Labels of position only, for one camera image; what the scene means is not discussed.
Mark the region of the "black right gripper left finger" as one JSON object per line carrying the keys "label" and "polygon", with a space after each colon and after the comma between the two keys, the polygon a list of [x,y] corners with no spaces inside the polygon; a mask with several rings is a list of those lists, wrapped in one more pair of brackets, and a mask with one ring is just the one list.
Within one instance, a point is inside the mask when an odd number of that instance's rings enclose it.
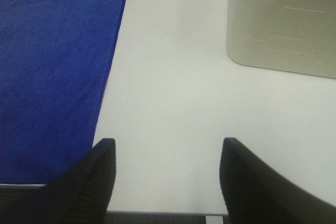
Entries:
{"label": "black right gripper left finger", "polygon": [[103,223],[116,171],[115,140],[104,138],[49,184],[1,209],[1,223]]}

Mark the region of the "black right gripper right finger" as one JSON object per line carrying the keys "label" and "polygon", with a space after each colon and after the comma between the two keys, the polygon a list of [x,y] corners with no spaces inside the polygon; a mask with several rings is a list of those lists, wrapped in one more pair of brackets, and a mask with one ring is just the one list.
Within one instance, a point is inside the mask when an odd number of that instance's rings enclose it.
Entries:
{"label": "black right gripper right finger", "polygon": [[295,185],[234,137],[223,140],[219,181],[231,223],[335,223],[335,206]]}

